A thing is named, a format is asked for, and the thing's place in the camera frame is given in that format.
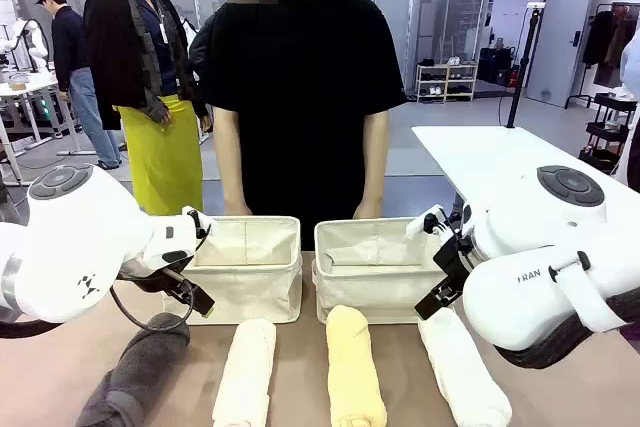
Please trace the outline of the person's left hand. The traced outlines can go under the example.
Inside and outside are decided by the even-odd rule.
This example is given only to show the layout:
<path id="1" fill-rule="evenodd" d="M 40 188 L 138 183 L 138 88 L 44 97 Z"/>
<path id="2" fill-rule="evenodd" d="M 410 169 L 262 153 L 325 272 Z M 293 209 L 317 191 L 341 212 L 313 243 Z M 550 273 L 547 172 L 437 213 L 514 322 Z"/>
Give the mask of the person's left hand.
<path id="1" fill-rule="evenodd" d="M 356 220 L 377 219 L 381 215 L 382 204 L 379 201 L 362 201 L 356 208 L 353 218 Z"/>

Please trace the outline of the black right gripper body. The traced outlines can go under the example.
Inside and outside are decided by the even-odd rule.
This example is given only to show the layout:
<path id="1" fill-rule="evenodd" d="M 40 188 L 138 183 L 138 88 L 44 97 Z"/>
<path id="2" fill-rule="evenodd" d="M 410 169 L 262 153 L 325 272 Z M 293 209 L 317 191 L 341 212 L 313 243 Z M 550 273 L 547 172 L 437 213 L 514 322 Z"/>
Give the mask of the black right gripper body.
<path id="1" fill-rule="evenodd" d="M 461 293 L 472 269 L 468 255 L 472 252 L 471 238 L 454 235 L 435 253 L 433 261 L 445 278 L 436 286 L 441 293 Z"/>

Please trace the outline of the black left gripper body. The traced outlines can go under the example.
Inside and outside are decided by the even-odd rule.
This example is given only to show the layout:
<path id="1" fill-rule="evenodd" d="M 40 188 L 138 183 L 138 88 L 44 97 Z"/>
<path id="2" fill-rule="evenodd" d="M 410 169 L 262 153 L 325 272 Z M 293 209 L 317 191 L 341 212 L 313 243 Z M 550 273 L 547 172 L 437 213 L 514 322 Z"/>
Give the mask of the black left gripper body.
<path id="1" fill-rule="evenodd" d="M 182 275 L 182 271 L 191 260 L 192 257 L 187 257 L 169 263 L 148 277 L 120 273 L 119 279 L 132 282 L 147 293 L 163 292 L 174 298 L 192 298 L 194 296 L 193 285 Z"/>

